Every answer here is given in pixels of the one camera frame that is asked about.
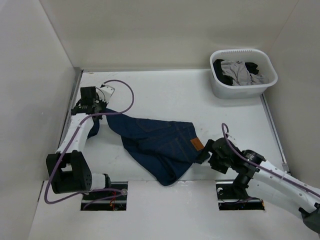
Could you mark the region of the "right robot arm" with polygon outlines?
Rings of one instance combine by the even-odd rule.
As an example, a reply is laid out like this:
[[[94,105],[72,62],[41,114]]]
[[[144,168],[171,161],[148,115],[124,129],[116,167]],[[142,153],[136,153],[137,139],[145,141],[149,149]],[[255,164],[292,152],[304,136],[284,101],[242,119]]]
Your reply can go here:
[[[241,199],[257,198],[282,208],[302,220],[315,233],[320,232],[320,190],[274,166],[252,150],[239,150],[228,139],[208,140],[197,161],[208,160],[222,174],[237,173],[233,194]]]

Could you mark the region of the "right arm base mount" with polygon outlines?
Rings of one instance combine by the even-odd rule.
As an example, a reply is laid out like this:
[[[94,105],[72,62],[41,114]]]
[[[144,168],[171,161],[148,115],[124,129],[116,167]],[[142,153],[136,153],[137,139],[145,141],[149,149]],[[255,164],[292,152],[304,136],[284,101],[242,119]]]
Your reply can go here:
[[[220,211],[264,211],[265,204],[262,199],[244,196],[236,193],[231,181],[218,181],[215,184]]]

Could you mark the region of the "dark blue denim jeans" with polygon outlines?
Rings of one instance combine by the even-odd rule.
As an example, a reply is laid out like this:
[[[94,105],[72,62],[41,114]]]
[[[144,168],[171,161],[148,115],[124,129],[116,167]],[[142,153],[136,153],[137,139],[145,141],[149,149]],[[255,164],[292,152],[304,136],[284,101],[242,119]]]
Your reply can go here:
[[[110,129],[124,149],[162,186],[174,184],[192,164],[202,164],[204,146],[191,122],[134,118],[106,108]]]

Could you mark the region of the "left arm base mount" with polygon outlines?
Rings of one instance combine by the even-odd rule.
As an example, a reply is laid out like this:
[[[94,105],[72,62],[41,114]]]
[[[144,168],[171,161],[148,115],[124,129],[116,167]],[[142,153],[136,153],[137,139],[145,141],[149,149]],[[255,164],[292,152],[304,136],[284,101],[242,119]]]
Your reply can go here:
[[[82,196],[80,210],[87,212],[126,211],[127,196],[117,191],[90,192]]]

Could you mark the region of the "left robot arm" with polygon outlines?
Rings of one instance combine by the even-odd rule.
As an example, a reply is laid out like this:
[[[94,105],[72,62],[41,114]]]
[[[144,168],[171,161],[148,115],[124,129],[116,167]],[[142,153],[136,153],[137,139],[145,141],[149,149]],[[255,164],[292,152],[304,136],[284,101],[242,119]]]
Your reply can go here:
[[[115,89],[109,85],[101,88],[82,87],[80,99],[71,109],[67,134],[55,153],[46,158],[51,187],[56,194],[95,190],[100,199],[112,195],[110,177],[106,173],[92,173],[83,155],[87,139],[95,136],[102,116],[94,114],[106,110]]]

